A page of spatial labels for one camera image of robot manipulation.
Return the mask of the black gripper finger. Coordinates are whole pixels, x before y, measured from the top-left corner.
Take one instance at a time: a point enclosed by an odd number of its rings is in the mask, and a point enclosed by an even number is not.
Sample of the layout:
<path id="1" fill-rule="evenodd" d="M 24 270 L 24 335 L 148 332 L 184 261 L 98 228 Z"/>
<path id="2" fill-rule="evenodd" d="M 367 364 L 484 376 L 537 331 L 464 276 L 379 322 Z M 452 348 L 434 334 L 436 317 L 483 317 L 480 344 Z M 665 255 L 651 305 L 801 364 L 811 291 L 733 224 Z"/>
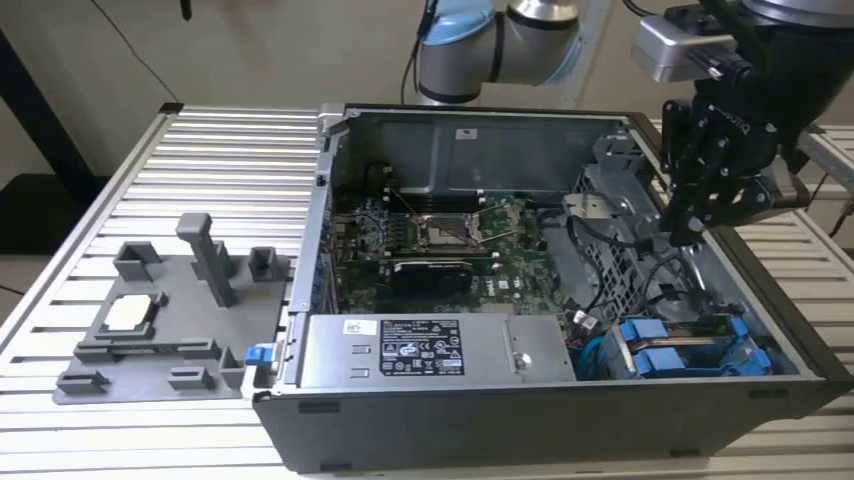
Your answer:
<path id="1" fill-rule="evenodd" d="M 703 167 L 699 147 L 707 131 L 706 115 L 683 100 L 669 100 L 662 108 L 662 159 L 670 176 L 670 200 L 661 218 L 661 230 L 671 245 L 690 245 L 697 233 L 689 228 L 694 193 Z"/>
<path id="2" fill-rule="evenodd" d="M 810 203 L 810 192 L 787 170 L 763 170 L 749 178 L 726 179 L 698 204 L 690 228 L 705 231 L 718 226 L 743 226 Z"/>

